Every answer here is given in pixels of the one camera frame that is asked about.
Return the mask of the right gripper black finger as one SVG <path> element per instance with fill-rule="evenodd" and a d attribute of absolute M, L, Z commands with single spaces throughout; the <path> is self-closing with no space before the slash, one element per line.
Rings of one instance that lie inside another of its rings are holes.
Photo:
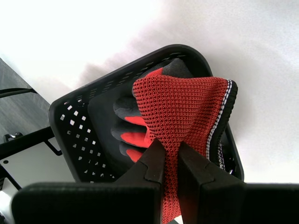
<path fill-rule="evenodd" d="M 159 224 L 165 149 L 154 140 L 111 183 L 37 183 L 21 189 L 11 208 L 17 224 Z"/>
<path fill-rule="evenodd" d="M 297 224 L 297 184 L 252 184 L 186 143 L 178 151 L 178 199 L 185 224 Z"/>

